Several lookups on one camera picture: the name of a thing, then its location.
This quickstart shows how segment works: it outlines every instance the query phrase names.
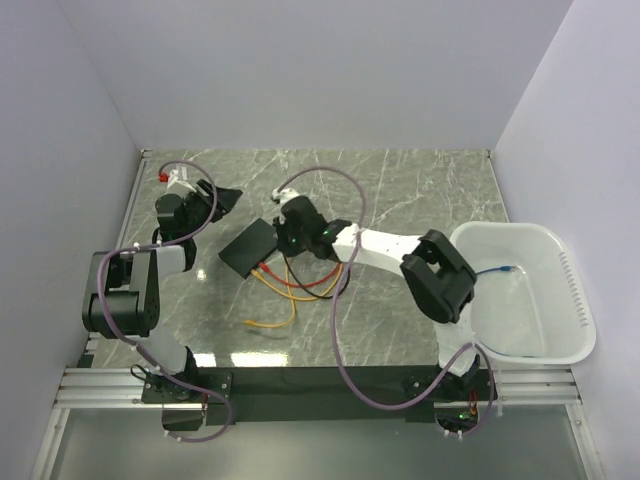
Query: gray floor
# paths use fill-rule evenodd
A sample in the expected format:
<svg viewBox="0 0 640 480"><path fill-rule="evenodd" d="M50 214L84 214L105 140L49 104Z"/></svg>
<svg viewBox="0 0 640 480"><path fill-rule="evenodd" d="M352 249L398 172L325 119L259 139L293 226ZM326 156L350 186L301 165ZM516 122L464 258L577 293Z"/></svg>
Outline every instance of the gray floor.
<svg viewBox="0 0 640 480"><path fill-rule="evenodd" d="M189 345L203 365L333 365L328 332L329 302L299 304L287 328L259 330L242 323L254 319L277 323L289 316L289 302L255 278L246 281L218 258L255 218L268 222L277 214L271 191L298 170L334 165L364 186L370 209L365 226L398 234L438 229L450 234L470 220L506 221L487 152L431 150L205 150L154 152L144 172L126 226L124 245L148 242L157 226L155 200L164 185L157 167L185 158L207 168L222 187L244 191L226 218L196 238L195 267L161 285L161 321ZM194 173L189 171L190 178ZM308 174L294 187L307 194L327 219L357 218L360 201L353 186L329 173ZM282 259L270 267L282 274ZM311 255L293 262L305 280L332 268ZM415 306L403 279L387 272L356 267L351 286L339 303L339 332L345 362L351 365L436 363L432 323ZM128 367L134 353L115 341L100 340L95 367Z"/></svg>
<svg viewBox="0 0 640 480"><path fill-rule="evenodd" d="M564 407L505 408L462 443L401 420L239 424L164 438L160 412L75 410L52 479L581 480Z"/></svg>

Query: white container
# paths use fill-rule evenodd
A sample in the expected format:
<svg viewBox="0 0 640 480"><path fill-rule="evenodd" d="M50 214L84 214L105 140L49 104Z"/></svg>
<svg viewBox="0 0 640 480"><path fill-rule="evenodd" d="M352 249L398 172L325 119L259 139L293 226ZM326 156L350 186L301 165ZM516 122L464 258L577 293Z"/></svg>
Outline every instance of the white container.
<svg viewBox="0 0 640 480"><path fill-rule="evenodd" d="M528 223L469 222L451 236L478 276L475 298L461 314L487 354L506 363L572 364L596 342L591 310L567 247Z"/></svg>

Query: marble tabletop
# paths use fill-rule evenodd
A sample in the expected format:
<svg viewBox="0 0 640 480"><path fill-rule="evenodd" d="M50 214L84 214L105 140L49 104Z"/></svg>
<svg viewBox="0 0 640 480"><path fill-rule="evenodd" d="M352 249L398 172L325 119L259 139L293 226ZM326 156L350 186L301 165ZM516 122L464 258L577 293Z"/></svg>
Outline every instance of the marble tabletop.
<svg viewBox="0 0 640 480"><path fill-rule="evenodd" d="M335 365L329 336L329 301L298 302L294 322L285 328L257 329L253 319L278 323L290 315L289 301L257 279L244 280L218 258L218 252L246 226L277 214L273 188L313 165L331 165L354 175L369 202L365 226L398 234L437 229L449 235L470 220L507 221L486 150L180 150L147 154L123 245L147 243L157 226L155 200L165 186L157 181L161 162L197 162L221 187L244 195L234 210L196 238L192 270L167 277L160 286L161 319L188 345L202 366ZM190 179L199 174L187 173ZM309 173L293 185L308 195L327 220L355 220L360 199L354 187L332 173ZM284 274L282 258L268 265ZM333 264L302 254L292 261L301 280L328 273ZM338 329L348 365L409 365L437 362L431 320L415 306L404 279L371 267L355 266L338 303ZM93 367L129 367L139 361L115 340L100 339Z"/></svg>

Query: red cable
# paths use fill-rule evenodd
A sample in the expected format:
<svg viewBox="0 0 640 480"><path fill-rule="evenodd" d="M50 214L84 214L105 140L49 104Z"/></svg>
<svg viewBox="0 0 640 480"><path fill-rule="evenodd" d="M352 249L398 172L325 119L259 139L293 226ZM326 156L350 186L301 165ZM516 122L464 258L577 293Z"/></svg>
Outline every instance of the red cable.
<svg viewBox="0 0 640 480"><path fill-rule="evenodd" d="M280 278L278 275L276 275L275 273L273 273L271 271L271 269L267 266L266 263L262 263L260 262L258 264L260 266L260 268L267 274L271 275L271 277L273 277L274 280L277 280L278 282L282 283L283 285L287 285L291 288L302 288L300 285L298 285L297 283L288 283L286 280L283 280L282 278ZM325 283L327 280L329 280L331 277L333 277L334 275L336 275L338 273L338 270L340 270L340 264L338 263L335 268L333 270L331 270L331 272L329 273L329 275L327 275L326 277L318 280L317 282L312 282L312 283L305 283L304 286L306 288L310 288L310 287L315 287L317 285L321 285L323 283Z"/></svg>

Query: white wall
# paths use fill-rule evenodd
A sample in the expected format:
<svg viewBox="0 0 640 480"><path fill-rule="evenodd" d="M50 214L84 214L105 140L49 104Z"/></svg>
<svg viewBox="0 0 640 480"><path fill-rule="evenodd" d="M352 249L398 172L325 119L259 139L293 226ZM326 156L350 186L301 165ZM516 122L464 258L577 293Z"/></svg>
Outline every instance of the white wall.
<svg viewBox="0 0 640 480"><path fill-rule="evenodd" d="M139 153L54 0L0 0L0 476L27 478Z"/></svg>
<svg viewBox="0 0 640 480"><path fill-rule="evenodd" d="M575 369L608 478L640 469L640 2L575 0L496 148L509 214L571 246L598 340Z"/></svg>
<svg viewBox="0 0 640 480"><path fill-rule="evenodd" d="M58 0L137 145L492 148L571 0Z"/></svg>

